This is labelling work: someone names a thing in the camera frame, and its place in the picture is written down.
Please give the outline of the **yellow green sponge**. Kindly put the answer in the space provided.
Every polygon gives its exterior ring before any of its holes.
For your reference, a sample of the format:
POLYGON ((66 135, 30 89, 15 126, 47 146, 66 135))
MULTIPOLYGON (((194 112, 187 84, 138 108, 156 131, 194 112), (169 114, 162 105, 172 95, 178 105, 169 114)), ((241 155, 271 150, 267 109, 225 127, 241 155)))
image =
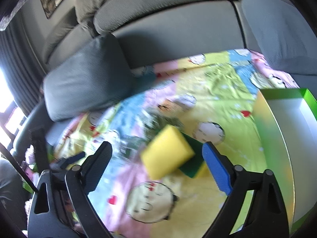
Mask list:
POLYGON ((158 180, 172 173, 194 156, 194 151, 181 131, 167 125, 140 154, 150 180, 158 180))
POLYGON ((210 171, 202 157, 202 143, 183 132, 182 135, 195 154, 179 167, 180 171, 189 178, 203 178, 209 176, 210 171))

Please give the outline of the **grey throw pillow left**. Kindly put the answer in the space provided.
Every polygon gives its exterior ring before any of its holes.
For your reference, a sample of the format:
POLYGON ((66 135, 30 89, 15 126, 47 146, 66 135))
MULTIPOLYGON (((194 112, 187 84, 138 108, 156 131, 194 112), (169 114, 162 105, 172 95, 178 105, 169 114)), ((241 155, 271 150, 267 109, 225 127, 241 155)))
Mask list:
POLYGON ((52 121, 114 105, 131 94, 134 77, 112 34, 98 36, 44 79, 44 99, 52 121))

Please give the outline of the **green white cardboard box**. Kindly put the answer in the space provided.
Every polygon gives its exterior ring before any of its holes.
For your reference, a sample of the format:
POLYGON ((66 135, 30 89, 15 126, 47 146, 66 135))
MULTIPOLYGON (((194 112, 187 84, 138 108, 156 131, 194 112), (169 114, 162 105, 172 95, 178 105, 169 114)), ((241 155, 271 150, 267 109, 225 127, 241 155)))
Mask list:
POLYGON ((309 89, 261 89, 252 116, 294 234, 316 204, 316 99, 309 89))

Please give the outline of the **grey throw pillow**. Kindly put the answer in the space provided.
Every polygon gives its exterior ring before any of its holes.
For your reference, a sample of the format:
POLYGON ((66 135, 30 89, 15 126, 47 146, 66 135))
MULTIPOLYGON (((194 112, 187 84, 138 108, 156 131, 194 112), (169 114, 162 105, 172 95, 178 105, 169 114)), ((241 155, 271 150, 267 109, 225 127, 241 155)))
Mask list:
POLYGON ((271 68, 316 75, 316 35, 294 6, 281 0, 242 0, 241 5, 271 68))
POLYGON ((112 34, 98 36, 44 79, 44 99, 52 121, 114 105, 131 94, 134 77, 112 34))

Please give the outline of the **grey throw pillow right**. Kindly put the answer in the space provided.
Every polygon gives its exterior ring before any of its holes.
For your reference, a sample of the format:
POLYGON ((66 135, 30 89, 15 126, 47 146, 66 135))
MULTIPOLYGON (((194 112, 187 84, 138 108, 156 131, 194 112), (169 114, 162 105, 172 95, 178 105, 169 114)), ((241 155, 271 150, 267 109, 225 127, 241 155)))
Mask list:
POLYGON ((241 5, 271 68, 316 75, 316 35, 294 6, 281 0, 242 0, 241 5))

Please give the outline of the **colourful cartoon bed sheet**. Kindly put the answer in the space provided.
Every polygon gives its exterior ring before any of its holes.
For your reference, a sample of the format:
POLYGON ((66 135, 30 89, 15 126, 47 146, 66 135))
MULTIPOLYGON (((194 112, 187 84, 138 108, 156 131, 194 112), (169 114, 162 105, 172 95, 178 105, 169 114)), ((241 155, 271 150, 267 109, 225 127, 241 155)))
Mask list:
POLYGON ((199 54, 133 71, 141 92, 76 118, 49 159, 112 158, 88 197, 114 237, 201 237, 221 209, 220 191, 201 155, 211 142, 233 164, 267 167, 252 111, 260 89, 296 88, 247 49, 199 54))

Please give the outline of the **grey sofa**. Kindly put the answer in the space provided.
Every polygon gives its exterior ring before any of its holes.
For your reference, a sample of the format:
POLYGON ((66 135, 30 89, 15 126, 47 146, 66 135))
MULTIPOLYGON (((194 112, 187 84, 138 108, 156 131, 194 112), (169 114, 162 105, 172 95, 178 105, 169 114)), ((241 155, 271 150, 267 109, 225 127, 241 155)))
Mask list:
MULTIPOLYGON (((103 1, 83 20, 79 7, 92 0, 67 0, 47 18, 41 0, 28 0, 12 25, 20 29, 31 58, 30 70, 44 77, 98 33, 103 31, 106 10, 115 1, 103 1)), ((150 65, 192 55, 232 48, 260 48, 242 12, 242 0, 198 0, 155 7, 112 30, 130 67, 150 65)))

